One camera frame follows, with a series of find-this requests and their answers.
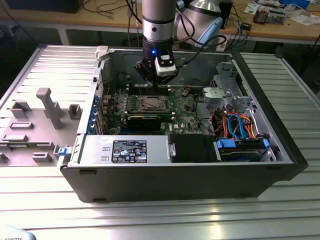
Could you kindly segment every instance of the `blue cable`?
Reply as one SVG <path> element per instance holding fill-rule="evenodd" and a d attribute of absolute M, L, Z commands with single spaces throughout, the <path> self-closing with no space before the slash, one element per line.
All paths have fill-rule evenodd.
<path fill-rule="evenodd" d="M 243 137 L 244 139 L 247 139 L 248 136 L 247 136 L 246 131 L 244 130 L 244 124 L 243 124 L 243 122 L 242 122 L 242 119 L 241 119 L 240 116 L 235 115 L 235 114 L 230 115 L 229 118 L 228 118 L 228 130 L 229 130 L 229 132 L 231 133 L 231 135 L 234 136 L 235 139 L 240 140 L 239 137 L 232 131 L 232 128 L 231 128 L 231 120 L 232 120 L 232 117 L 236 117 L 236 118 L 238 119 L 238 121 L 239 121 L 240 133 L 241 133 L 241 135 L 242 135 L 242 137 Z"/>
<path fill-rule="evenodd" d="M 234 19 L 233 21 L 236 22 L 236 24 L 238 25 L 238 30 L 239 30 L 239 38 L 238 38 L 238 41 L 236 42 L 235 49 L 234 49 L 234 51 L 236 51 L 237 48 L 239 47 L 240 38 L 241 38 L 241 36 L 242 36 L 242 31 L 241 31 L 241 27 L 240 27 L 239 22 L 238 22 L 237 20 L 235 20 L 235 19 Z"/>

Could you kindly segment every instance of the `motherboard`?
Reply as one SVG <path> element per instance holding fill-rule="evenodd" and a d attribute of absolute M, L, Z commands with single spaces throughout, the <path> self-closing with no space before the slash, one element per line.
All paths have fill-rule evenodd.
<path fill-rule="evenodd" d="M 127 87 L 102 97 L 106 135 L 201 134 L 195 115 L 199 92 L 188 87 Z"/>

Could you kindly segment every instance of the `blue clip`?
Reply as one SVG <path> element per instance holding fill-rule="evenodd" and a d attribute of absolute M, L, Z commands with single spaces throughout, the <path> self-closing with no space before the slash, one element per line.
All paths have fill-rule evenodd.
<path fill-rule="evenodd" d="M 216 142 L 216 145 L 217 145 L 218 149 L 222 149 L 223 148 L 223 144 L 222 144 L 221 140 L 218 140 Z"/>
<path fill-rule="evenodd" d="M 72 147 L 68 146 L 68 147 L 60 147 L 58 150 L 58 155 L 59 156 L 70 156 L 72 153 Z"/>
<path fill-rule="evenodd" d="M 268 149 L 270 147 L 270 143 L 269 143 L 268 139 L 263 139 L 263 144 L 266 149 Z"/>
<path fill-rule="evenodd" d="M 98 97 L 98 96 L 95 95 L 95 96 L 93 97 L 93 103 L 94 103 L 94 104 L 100 103 L 100 97 Z"/>
<path fill-rule="evenodd" d="M 90 113 L 90 118 L 91 118 L 91 119 L 96 119 L 96 115 L 95 115 L 93 112 L 91 112 L 91 113 Z"/>
<path fill-rule="evenodd" d="M 92 133 L 94 132 L 93 127 L 88 126 L 88 127 L 86 128 L 86 132 L 87 132 L 88 134 L 92 134 Z"/>
<path fill-rule="evenodd" d="M 236 142 L 232 139 L 219 139 L 216 142 L 218 149 L 221 148 L 236 148 Z"/>

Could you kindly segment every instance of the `workbench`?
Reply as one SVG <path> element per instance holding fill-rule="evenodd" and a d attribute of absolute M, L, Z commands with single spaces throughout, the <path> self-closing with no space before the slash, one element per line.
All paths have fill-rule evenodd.
<path fill-rule="evenodd" d="M 113 0 L 97 0 L 98 4 L 112 3 Z M 248 40 L 277 42 L 277 43 L 292 43 L 292 44 L 314 44 L 316 41 L 320 27 L 319 25 L 304 26 L 291 19 L 286 19 L 284 24 L 265 25 L 253 23 L 253 15 L 244 13 L 245 5 L 251 3 L 250 0 L 236 0 L 235 8 L 243 21 L 252 24 Z M 125 5 L 124 0 L 110 5 L 109 9 Z M 5 3 L 6 9 L 23 27 L 32 28 L 50 28 L 57 29 L 61 43 L 63 45 L 70 45 L 67 30 L 87 30 L 87 31 L 101 31 L 101 32 L 127 32 L 128 29 L 128 10 L 127 7 L 122 7 L 113 11 L 113 18 L 100 15 L 96 12 L 89 12 L 85 9 L 79 9 L 78 13 L 63 13 L 63 12 L 49 12 L 49 11 L 33 11 L 33 10 L 11 10 Z M 90 1 L 86 5 L 90 10 L 95 11 L 95 1 Z M 318 11 L 318 8 L 309 7 L 309 11 Z M 138 15 L 142 19 L 142 6 L 138 4 Z M 12 21 L 9 16 L 0 8 L 0 25 L 14 26 L 16 23 Z M 130 32 L 136 33 L 136 21 L 132 19 Z M 232 21 L 228 21 L 225 29 L 221 29 L 220 34 L 226 35 L 228 39 L 234 38 L 237 34 L 237 29 Z"/>

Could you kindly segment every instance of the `warning label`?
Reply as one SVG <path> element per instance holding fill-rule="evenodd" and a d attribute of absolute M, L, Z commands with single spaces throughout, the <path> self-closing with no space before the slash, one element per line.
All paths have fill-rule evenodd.
<path fill-rule="evenodd" d="M 146 140 L 113 141 L 112 162 L 115 164 L 146 163 Z"/>

